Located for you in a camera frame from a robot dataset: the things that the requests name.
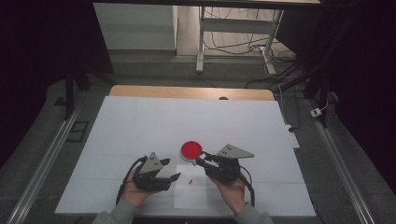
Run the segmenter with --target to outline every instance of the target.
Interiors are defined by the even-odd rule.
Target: small red object
[[[184,159],[191,161],[195,160],[202,153],[202,147],[199,143],[190,141],[183,144],[181,147],[181,155]]]

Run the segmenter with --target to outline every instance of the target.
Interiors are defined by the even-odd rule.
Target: person's hand
[[[209,177],[218,187],[221,197],[234,214],[238,215],[245,208],[245,184],[239,178],[233,183],[223,184],[217,179]]]
[[[129,174],[127,183],[125,184],[124,191],[122,193],[122,198],[127,202],[131,203],[133,206],[138,207],[153,193],[156,191],[144,191],[139,189],[133,182],[132,177],[134,177],[135,169]]]

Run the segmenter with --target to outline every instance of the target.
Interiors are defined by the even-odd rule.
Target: dark floor
[[[154,86],[191,86],[244,88],[257,78],[264,78],[261,60],[206,59],[205,71],[195,74],[194,59],[112,56],[120,84]],[[70,133],[58,155],[49,175],[33,204],[25,223],[91,223],[93,217],[67,217],[54,215],[68,178],[73,172],[79,154],[87,140],[100,105],[110,91],[110,85],[97,77],[90,76],[92,88],[88,92],[83,108],[76,122],[88,122],[85,135]],[[248,87],[265,89],[273,82],[254,82]],[[317,217],[274,217],[275,223],[361,223],[354,206],[332,164],[328,151],[318,134],[315,121],[301,97],[303,85],[283,92],[283,106],[286,121],[293,127],[300,148],[295,150],[304,180],[310,193]],[[0,171],[0,223],[5,223],[29,182],[35,168],[47,150],[64,118],[64,106],[54,105],[64,97],[64,82],[53,84],[48,90],[48,99],[29,133],[21,141],[14,155]],[[396,197],[371,164],[359,144],[349,134],[333,112],[334,103],[328,106],[329,131],[335,144],[344,156],[349,172],[373,213],[376,223],[396,223]],[[165,223],[166,220],[152,219],[151,223]],[[185,219],[169,220],[170,223],[184,223]],[[134,223],[148,223],[137,219]],[[194,219],[189,223],[211,223]]]

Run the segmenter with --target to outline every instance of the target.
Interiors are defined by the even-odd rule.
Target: metal rail
[[[18,200],[17,204],[14,207],[14,210],[9,216],[7,224],[23,223],[23,221],[26,219],[33,203],[35,202],[35,198],[38,192],[41,190],[41,187],[43,186],[44,181],[46,180],[47,175],[50,172],[52,164],[55,162],[56,157],[58,156],[58,153],[64,144],[66,136],[68,135],[74,121],[76,120],[76,117],[79,110],[81,109],[82,102],[84,101],[86,94],[86,92],[80,92],[78,94],[76,109],[73,111],[69,119],[64,121],[61,128],[57,132],[43,159],[38,164],[35,173],[27,184],[25,190],[23,191],[22,196]]]
[[[305,100],[306,106],[308,110],[313,109],[308,100]],[[375,224],[373,215],[370,212],[369,207],[367,206],[366,201],[361,195],[361,191],[358,186],[355,184],[355,181],[352,178],[352,175],[347,169],[347,166],[343,160],[341,153],[339,152],[337,146],[332,140],[332,136],[329,133],[328,129],[323,128],[321,123],[316,119],[315,124],[317,126],[320,137],[322,138],[326,148],[329,151],[330,158],[332,159],[332,163],[337,170],[338,175],[341,178],[341,181],[344,184],[344,188],[351,198],[352,204],[355,207],[356,213],[363,224]]]

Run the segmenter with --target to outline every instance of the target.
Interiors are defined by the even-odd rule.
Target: wooden board
[[[274,101],[274,95],[268,90],[159,87],[159,86],[114,86],[110,96],[134,96],[153,98],[219,99]]]

